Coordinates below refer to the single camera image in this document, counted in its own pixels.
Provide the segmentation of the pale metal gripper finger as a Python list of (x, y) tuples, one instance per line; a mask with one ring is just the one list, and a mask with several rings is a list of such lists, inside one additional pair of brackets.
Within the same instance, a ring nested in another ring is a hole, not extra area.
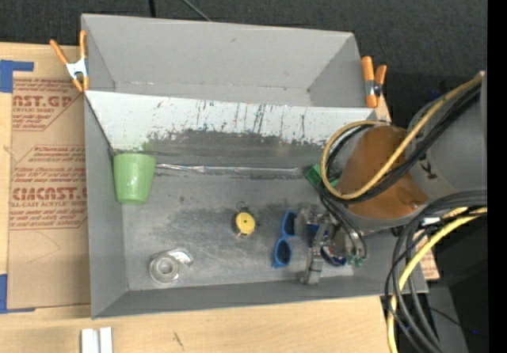
[(297, 226), (320, 226), (326, 220), (327, 213), (313, 207), (302, 207), (296, 215)]
[(318, 246), (311, 246), (307, 252), (307, 260), (299, 281), (305, 285), (317, 285), (322, 273), (322, 254)]

